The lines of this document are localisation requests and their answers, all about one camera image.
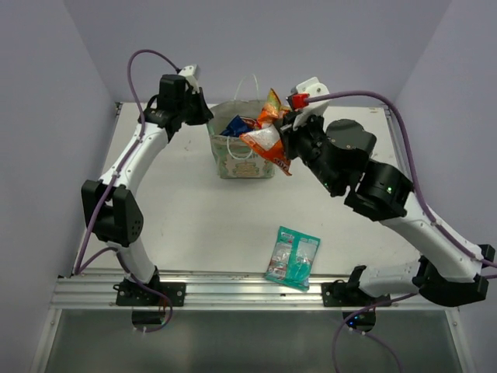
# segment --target snack bag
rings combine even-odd
[[[261,157],[280,167],[285,175],[292,175],[288,171],[290,169],[290,160],[285,157],[285,150],[280,139],[280,134],[272,124],[261,130],[241,134],[240,140]]]
[[[280,118],[280,109],[281,100],[274,89],[270,89],[261,114],[257,117],[259,128],[266,128],[273,124],[276,119]]]
[[[296,288],[309,290],[309,275],[321,240],[280,227],[264,278]]]
[[[231,122],[226,126],[226,128],[220,133],[221,136],[229,136],[231,138],[237,138],[245,132],[250,132],[254,129],[256,122],[252,118],[240,117],[237,115]]]

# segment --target purple-gray wall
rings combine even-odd
[[[312,75],[330,90],[400,92],[450,0],[65,0],[114,99],[131,101],[126,62],[150,47],[178,65],[198,63],[209,102],[231,99],[254,72],[262,96],[285,95]],[[134,67],[148,99],[161,72],[154,57]],[[241,97],[253,97],[252,82]]]
[[[30,367],[57,275],[81,239],[113,101],[61,0],[2,2],[0,371]]]
[[[453,0],[398,97],[429,203],[497,247],[497,2]],[[461,308],[478,373],[497,371],[497,281]]]

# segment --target metal frame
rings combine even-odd
[[[459,307],[447,309],[445,314],[463,373],[475,373],[477,371],[476,364],[471,356],[471,349],[464,334]]]
[[[38,349],[30,373],[43,373],[53,346],[61,313],[65,309],[131,309],[115,305],[114,284],[122,281],[122,270],[87,269],[77,277],[57,281],[50,304],[47,321],[43,328]],[[162,282],[185,282],[185,305],[175,312],[185,310],[224,311],[322,311],[341,312],[357,307],[324,307],[321,284],[347,280],[347,276],[312,275],[307,292],[298,291],[264,279],[263,274],[208,273],[208,272],[160,272]],[[443,310],[444,308],[414,297],[391,307],[385,312],[413,310]]]
[[[47,368],[48,358],[54,345],[55,336],[61,321],[62,310],[50,308],[48,310],[47,320],[43,326],[40,336],[40,342],[31,364],[30,373],[44,373]]]

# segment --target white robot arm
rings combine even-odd
[[[158,95],[152,97],[144,110],[144,128],[142,123],[137,125],[121,156],[98,181],[87,180],[82,186],[85,220],[89,225],[104,190],[112,185],[92,231],[120,254],[123,267],[130,272],[126,283],[129,288],[133,287],[134,279],[130,275],[133,274],[152,290],[161,290],[156,288],[158,278],[154,278],[158,277],[157,268],[149,260],[140,238],[144,218],[134,196],[150,164],[182,123],[205,124],[213,117],[198,85],[199,73],[198,66],[190,65],[177,75],[163,75]],[[157,106],[151,107],[155,100]]]
[[[333,295],[357,305],[415,292],[445,306],[485,299],[482,261],[493,261],[495,250],[475,245],[431,208],[423,209],[411,180],[394,166],[370,159],[376,137],[360,124],[337,120],[325,132],[322,114],[333,96],[327,92],[317,78],[292,89],[293,111],[276,122],[287,158],[301,158],[332,197],[347,193],[347,206],[397,232],[422,254],[419,261],[396,267],[356,267],[346,284],[330,289]]]

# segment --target bag handle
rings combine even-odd
[[[256,97],[257,97],[257,101],[260,101],[260,98],[259,98],[259,82],[257,82],[257,77],[255,76],[255,74],[252,74],[252,77],[254,78],[254,82],[255,82],[255,93],[256,93]],[[238,92],[240,92],[240,88],[242,87],[242,83],[248,78],[248,75],[244,76],[242,78],[242,80],[238,83],[238,87],[236,87],[236,91],[235,91],[235,95],[233,96],[233,101],[236,100],[237,96],[238,96]]]
[[[246,157],[237,157],[237,156],[233,155],[233,153],[231,152],[231,149],[230,149],[230,137],[229,136],[226,136],[226,148],[228,149],[229,155],[231,157],[233,157],[233,159],[237,159],[238,161],[244,161],[246,159],[249,159],[252,156],[252,154],[254,153],[254,151],[252,149],[250,149],[250,152]]]

